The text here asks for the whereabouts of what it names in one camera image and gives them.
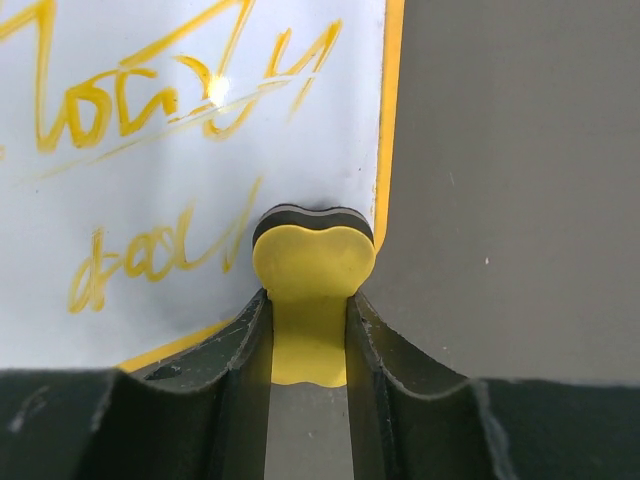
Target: handwritten word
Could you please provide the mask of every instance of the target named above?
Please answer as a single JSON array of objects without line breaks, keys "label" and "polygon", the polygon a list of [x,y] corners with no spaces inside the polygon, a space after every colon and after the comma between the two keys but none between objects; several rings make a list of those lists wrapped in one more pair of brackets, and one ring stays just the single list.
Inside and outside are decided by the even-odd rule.
[{"label": "handwritten word", "polygon": [[[220,0],[209,8],[205,9],[180,27],[168,33],[164,37],[152,42],[140,49],[138,52],[121,60],[114,69],[107,70],[68,88],[64,93],[62,106],[50,129],[44,125],[47,91],[47,75],[49,71],[49,60],[56,15],[56,0],[39,0],[18,14],[11,17],[4,23],[0,23],[0,41],[7,39],[13,33],[34,23],[38,32],[38,47],[36,56],[35,73],[35,137],[36,146],[40,152],[52,153],[56,150],[65,126],[68,127],[71,142],[78,149],[93,148],[100,144],[104,138],[107,127],[111,120],[113,111],[113,100],[107,91],[96,86],[96,83],[105,78],[113,78],[115,108],[117,110],[118,131],[121,137],[127,137],[141,130],[149,121],[150,117],[161,110],[167,118],[167,123],[183,120],[193,115],[198,115],[209,109],[216,109],[216,100],[219,95],[212,92],[225,81],[227,67],[232,59],[235,46],[240,38],[244,26],[249,18],[255,0]],[[174,60],[191,69],[202,84],[202,99],[207,100],[207,104],[195,108],[183,117],[169,118],[178,111],[179,94],[176,88],[167,87],[151,97],[145,107],[137,114],[131,114],[128,107],[126,85],[131,76],[153,79],[157,72],[142,65],[155,58],[160,53],[167,50],[179,40],[190,33],[203,27],[210,20],[228,10],[230,7],[239,6],[234,27],[227,38],[222,58],[215,70],[212,71],[198,59],[188,55],[178,55]],[[284,33],[279,34],[273,49],[271,58],[263,78],[267,82],[257,86],[257,92],[266,93],[273,89],[264,89],[263,86],[273,84],[273,79],[281,76],[298,75],[317,56],[317,60],[312,68],[312,72],[320,71],[328,58],[340,30],[342,21],[337,20],[331,23],[326,30],[315,40],[307,51],[292,66],[280,69],[280,61],[287,49],[287,45],[292,35],[289,28]],[[292,107],[294,113],[300,106],[305,96],[309,92],[313,83],[313,78],[309,78],[298,93]],[[207,137],[223,140],[233,134],[247,119],[256,106],[262,94],[253,96],[244,105],[242,111],[236,119],[226,128],[220,128],[213,118],[207,118],[202,124],[203,134]],[[89,128],[83,126],[80,119],[79,102],[86,101],[93,104],[94,117]]]},{"label": "handwritten word", "polygon": [[[249,220],[249,214],[255,203],[256,195],[262,183],[258,178],[253,184],[247,204],[231,225],[216,239],[200,257],[189,260],[185,249],[185,241],[193,217],[194,205],[188,205],[180,214],[176,227],[158,226],[149,232],[134,237],[123,254],[104,251],[104,229],[98,228],[92,237],[91,254],[76,271],[69,288],[67,308],[70,313],[79,313],[89,305],[93,311],[100,311],[105,304],[105,289],[109,279],[122,269],[129,278],[144,275],[150,282],[164,279],[173,268],[183,271],[193,270],[203,265],[218,251],[230,242],[223,258],[222,271],[227,273],[240,249],[240,241]],[[158,248],[168,255],[164,266],[154,270],[154,255]]]}]

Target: yellow border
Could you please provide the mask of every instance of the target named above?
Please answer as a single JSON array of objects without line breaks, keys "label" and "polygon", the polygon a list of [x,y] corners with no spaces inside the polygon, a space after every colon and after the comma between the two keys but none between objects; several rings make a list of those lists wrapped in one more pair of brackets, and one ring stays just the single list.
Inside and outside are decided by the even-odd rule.
[{"label": "yellow border", "polygon": [[[404,0],[387,0],[384,28],[384,50],[382,64],[382,99],[380,105],[380,140],[378,143],[378,172],[376,175],[376,211],[374,244],[376,253],[380,250],[387,233],[389,215],[389,193],[391,191],[391,162],[393,157],[393,136],[396,125],[396,104],[398,99],[398,77],[400,73],[400,47],[402,44],[402,21]],[[222,330],[230,320],[218,323],[204,330],[183,337],[162,347],[127,360],[119,368],[126,372],[139,370],[154,362],[180,353],[197,345],[214,333]]]}]

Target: white surface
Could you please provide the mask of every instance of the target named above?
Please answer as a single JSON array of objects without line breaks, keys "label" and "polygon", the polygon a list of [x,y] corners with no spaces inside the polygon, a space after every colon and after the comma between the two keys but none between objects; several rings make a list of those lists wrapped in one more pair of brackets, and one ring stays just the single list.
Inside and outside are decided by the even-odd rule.
[{"label": "white surface", "polygon": [[[178,92],[176,114],[167,117],[157,109],[138,132],[122,137],[114,76],[108,76],[95,84],[111,99],[104,138],[79,149],[65,127],[49,153],[38,150],[34,128],[35,24],[4,39],[1,33],[8,19],[32,3],[0,3],[0,367],[113,365],[232,316],[259,286],[251,266],[255,223],[278,203],[340,204],[361,211],[373,224],[384,1],[256,0],[212,99],[237,107],[237,101],[256,92],[266,82],[263,75],[278,34],[292,30],[281,60],[284,71],[332,22],[341,20],[322,69],[313,73],[314,58],[289,84],[263,95],[227,139],[206,138],[201,121],[182,128],[176,127],[189,119],[168,124],[168,118],[207,104],[198,77],[172,57],[195,57],[215,72],[238,18],[241,2],[236,3],[138,65],[155,70],[156,78],[132,75],[127,80],[131,118],[168,86]],[[45,131],[51,129],[66,90],[118,69],[122,59],[214,4],[59,1],[46,81]],[[310,75],[315,81],[291,114]],[[239,108],[223,110],[215,118],[218,126],[231,124],[244,105],[246,100]],[[90,103],[81,102],[86,130],[94,111]],[[140,139],[146,140],[101,157]],[[67,168],[56,172],[61,166]],[[248,204],[260,178],[255,203]],[[198,268],[174,266],[157,282],[144,274],[127,276],[118,268],[106,281],[103,308],[92,309],[89,303],[70,313],[72,280],[91,254],[97,229],[103,229],[104,252],[124,255],[137,235],[157,227],[175,231],[189,205],[189,261],[200,257],[248,209],[248,223],[240,230],[244,234],[234,232]],[[236,237],[241,238],[237,260],[224,273],[224,258],[233,257]],[[168,250],[158,244],[155,271],[168,258]],[[104,259],[103,270],[113,262]]]}]

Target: small whiteboard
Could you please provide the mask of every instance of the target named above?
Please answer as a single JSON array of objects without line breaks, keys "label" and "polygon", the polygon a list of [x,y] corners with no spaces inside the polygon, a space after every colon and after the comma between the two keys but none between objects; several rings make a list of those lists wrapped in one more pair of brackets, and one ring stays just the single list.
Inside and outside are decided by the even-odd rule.
[{"label": "small whiteboard", "polygon": [[385,9],[0,2],[0,368],[112,366],[233,317],[279,203],[377,230]]}]

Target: gray surface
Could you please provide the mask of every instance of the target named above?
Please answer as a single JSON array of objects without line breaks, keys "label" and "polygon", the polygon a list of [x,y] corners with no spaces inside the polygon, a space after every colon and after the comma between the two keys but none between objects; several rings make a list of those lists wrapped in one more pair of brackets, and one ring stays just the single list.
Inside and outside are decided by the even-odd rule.
[{"label": "gray surface", "polygon": [[[467,375],[640,380],[640,2],[406,1],[365,292]],[[266,478],[351,479],[344,391],[272,398]]]}]

